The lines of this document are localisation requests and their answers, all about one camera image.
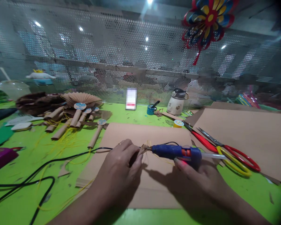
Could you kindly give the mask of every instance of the pink object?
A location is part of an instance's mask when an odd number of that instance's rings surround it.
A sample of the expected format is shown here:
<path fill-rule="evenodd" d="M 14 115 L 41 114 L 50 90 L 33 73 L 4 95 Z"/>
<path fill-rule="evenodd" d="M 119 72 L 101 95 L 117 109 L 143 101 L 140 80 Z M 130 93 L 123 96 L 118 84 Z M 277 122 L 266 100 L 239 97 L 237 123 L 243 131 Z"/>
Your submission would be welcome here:
<path fill-rule="evenodd" d="M 18 156 L 11 148 L 0 148 L 0 169 Z"/>

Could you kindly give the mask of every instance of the black cable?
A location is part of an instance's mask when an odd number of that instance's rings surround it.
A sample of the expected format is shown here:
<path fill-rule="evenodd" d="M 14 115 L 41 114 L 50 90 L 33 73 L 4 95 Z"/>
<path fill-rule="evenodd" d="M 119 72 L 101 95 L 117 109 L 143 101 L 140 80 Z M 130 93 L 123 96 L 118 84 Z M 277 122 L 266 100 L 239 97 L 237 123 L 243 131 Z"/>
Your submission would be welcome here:
<path fill-rule="evenodd" d="M 178 145 L 176 142 L 168 142 L 168 143 L 164 143 L 164 144 L 170 144 L 170 143 L 175 143 L 176 145 Z"/>
<path fill-rule="evenodd" d="M 28 186 L 28 185 L 31 185 L 31 184 L 35 184 L 37 182 L 39 182 L 40 180 L 36 180 L 36 181 L 33 181 L 33 182 L 29 182 L 29 183 L 26 183 L 28 180 L 30 180 L 33 176 L 35 176 L 42 168 L 44 168 L 47 164 L 49 163 L 52 163 L 52 162 L 56 162 L 56 161 L 63 161 L 63 160 L 67 160 L 67 159 L 71 159 L 71 158 L 75 158 L 75 157 L 78 157 L 78 156 L 81 156 L 81 155 L 84 155 L 84 154 L 87 154 L 87 153 L 93 153 L 95 151 L 97 151 L 98 149 L 109 149 L 109 150 L 112 150 L 112 148 L 108 148 L 108 147 L 100 147 L 100 148 L 96 148 L 94 150 L 91 150 L 91 151 L 87 151 L 87 152 L 83 152 L 83 153 L 79 153 L 79 154 L 76 154 L 76 155 L 73 155 L 73 156 L 69 156 L 69 157 L 65 157 L 65 158 L 60 158 L 60 159 L 53 159 L 53 160 L 50 160 L 46 163 L 44 163 L 43 165 L 41 165 L 36 171 L 34 171 L 28 178 L 26 178 L 22 183 L 20 184 L 0 184 L 0 187 L 14 187 L 12 190 L 10 190 L 8 193 L 6 193 L 5 195 L 3 195 L 1 198 L 0 198 L 0 202 L 6 198 L 8 195 L 10 195 L 11 193 L 13 193 L 15 190 L 17 190 L 18 188 L 20 187 L 24 187 L 24 186 Z M 44 194 L 43 198 L 41 199 L 40 203 L 39 203 L 39 206 L 42 206 L 42 204 L 44 203 L 48 193 L 51 191 L 54 183 L 55 183 L 55 178 L 52 177 L 52 176 L 49 176 L 49 177 L 44 177 L 42 178 L 41 180 L 46 180 L 46 179 L 52 179 L 52 183 L 50 185 L 50 187 L 48 188 L 48 190 L 46 191 L 46 193 Z M 30 222 L 30 225 L 32 225 L 37 217 L 37 214 L 39 212 L 39 207 L 37 207 L 34 215 L 33 215 L 33 218 Z"/>

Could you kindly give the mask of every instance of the green work surface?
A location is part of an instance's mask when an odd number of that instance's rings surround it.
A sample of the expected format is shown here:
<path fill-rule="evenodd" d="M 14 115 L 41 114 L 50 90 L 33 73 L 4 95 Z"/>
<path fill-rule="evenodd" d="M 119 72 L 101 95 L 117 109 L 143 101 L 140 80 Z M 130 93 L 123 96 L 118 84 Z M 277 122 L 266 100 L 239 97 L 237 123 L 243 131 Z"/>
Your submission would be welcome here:
<path fill-rule="evenodd" d="M 13 103 L 1 104 L 1 107 L 8 108 Z M 125 111 L 123 104 L 106 103 L 103 110 L 113 112 L 109 123 L 134 123 L 143 125 L 154 125 L 169 127 L 165 116 L 156 117 L 146 114 L 147 106 L 138 106 L 136 111 Z M 44 126 L 32 128 L 30 131 L 16 132 L 2 146 L 26 147 L 19 151 L 19 156 L 11 163 L 0 169 L 0 184 L 20 183 L 43 163 L 55 158 L 63 158 L 87 151 L 87 145 L 94 134 L 95 129 L 84 126 L 78 132 L 69 131 L 63 141 L 52 141 L 53 134 L 45 133 Z M 104 135 L 101 132 L 95 145 L 100 145 Z M 73 164 L 66 166 L 71 172 L 70 175 L 57 178 L 63 162 L 54 162 L 46 170 L 39 172 L 33 180 L 43 177 L 54 176 L 55 185 L 50 192 L 50 198 L 43 204 L 34 224 L 45 224 L 50 221 L 64 206 L 65 202 L 77 194 L 75 182 L 81 171 L 89 162 L 93 154 L 83 155 L 73 159 Z M 258 212 L 260 212 L 271 223 L 278 224 L 281 219 L 281 185 L 270 184 L 262 175 L 253 173 L 250 179 L 237 176 L 227 167 L 218 166 L 218 169 L 225 181 Z M 0 224 L 28 224 L 50 185 L 46 180 L 38 184 L 24 187 L 6 198 L 0 203 Z M 8 190 L 0 190 L 0 197 Z M 215 224 L 230 223 L 227 214 L 220 210 L 186 212 L 183 209 L 127 209 L 125 211 L 110 210 L 98 221 L 99 224 Z"/>

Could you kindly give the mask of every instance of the blue cup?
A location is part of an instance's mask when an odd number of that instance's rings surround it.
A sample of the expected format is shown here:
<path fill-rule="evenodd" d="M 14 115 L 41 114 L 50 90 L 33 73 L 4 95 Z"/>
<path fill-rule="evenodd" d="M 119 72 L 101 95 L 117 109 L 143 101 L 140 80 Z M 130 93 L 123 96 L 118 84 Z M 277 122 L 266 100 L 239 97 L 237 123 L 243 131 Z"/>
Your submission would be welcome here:
<path fill-rule="evenodd" d="M 148 108 L 147 108 L 147 114 L 148 115 L 154 115 L 154 111 L 157 110 L 156 107 L 155 108 L 151 108 L 151 107 L 152 107 L 152 105 L 148 105 Z"/>

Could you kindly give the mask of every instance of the metal mesh panel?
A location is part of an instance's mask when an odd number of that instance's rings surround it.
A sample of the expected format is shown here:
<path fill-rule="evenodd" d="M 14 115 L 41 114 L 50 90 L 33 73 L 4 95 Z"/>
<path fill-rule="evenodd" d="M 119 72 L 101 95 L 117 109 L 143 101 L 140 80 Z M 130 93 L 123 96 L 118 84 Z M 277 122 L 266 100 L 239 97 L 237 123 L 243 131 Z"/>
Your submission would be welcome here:
<path fill-rule="evenodd" d="M 138 103 L 167 105 L 178 87 L 190 93 L 186 106 L 201 107 L 246 90 L 234 83 L 243 74 L 271 82 L 274 74 L 266 66 L 281 59 L 274 57 L 281 56 L 274 37 L 227 30 L 193 66 L 197 52 L 185 49 L 179 20 L 49 4 L 0 1 L 0 66 L 12 79 L 27 82 L 26 75 L 42 69 L 57 77 L 59 91 L 91 93 L 116 103 L 125 102 L 125 88 L 137 87 Z M 210 71 L 214 79 L 200 80 L 201 71 Z"/>

